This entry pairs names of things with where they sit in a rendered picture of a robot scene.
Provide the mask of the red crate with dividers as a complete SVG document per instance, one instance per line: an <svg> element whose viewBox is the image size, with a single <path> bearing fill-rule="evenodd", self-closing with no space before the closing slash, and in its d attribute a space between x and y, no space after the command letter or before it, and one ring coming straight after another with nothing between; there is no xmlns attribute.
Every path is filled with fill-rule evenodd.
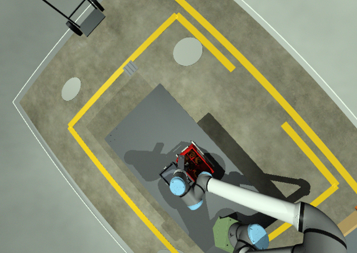
<svg viewBox="0 0 357 253"><path fill-rule="evenodd" d="M193 145L193 146L192 146ZM187 154L188 155L188 151L189 150L191 150L191 149L193 149L195 152L196 152L196 156L197 155L201 155L202 153L194 146L194 144L192 143L185 151L183 151L181 154L179 154L179 155L185 155L185 154ZM189 156L189 155L188 155ZM194 163L195 163L195 168L192 170L192 171L190 171L190 170L188 170L187 169L187 174L190 176L190 178L193 180L193 181L195 181L196 180L196 177L194 176L194 170L196 169L196 168L200 168L200 170L202 171L202 172L211 172L212 171L212 165L211 165L211 163L207 160L207 159L205 159L205 160L203 160L202 159L202 157L200 156L200 158L203 160L203 163L202 164L196 164L196 162L195 162L195 160L193 160L193 158L195 158L195 157L189 157L189 160L188 160L188 162L189 161L193 161ZM207 166L208 165L208 166Z"/></svg>

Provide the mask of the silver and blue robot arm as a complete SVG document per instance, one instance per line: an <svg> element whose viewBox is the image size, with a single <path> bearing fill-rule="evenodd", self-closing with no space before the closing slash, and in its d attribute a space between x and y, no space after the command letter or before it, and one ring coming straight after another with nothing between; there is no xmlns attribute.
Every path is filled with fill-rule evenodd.
<svg viewBox="0 0 357 253"><path fill-rule="evenodd" d="M202 196L208 191L292 224L297 231L304 233L302 244L267 249L269 237L261 225L234 223L228 231L233 253L347 253L347 243L341 230L331 218L313 205L301 201L292 203L236 186L215 179L208 172L201 172L190 186L186 181L188 178L184 162L185 156L178 155L178 166L171 179L170 190L189 209L198 209L203 202Z"/></svg>

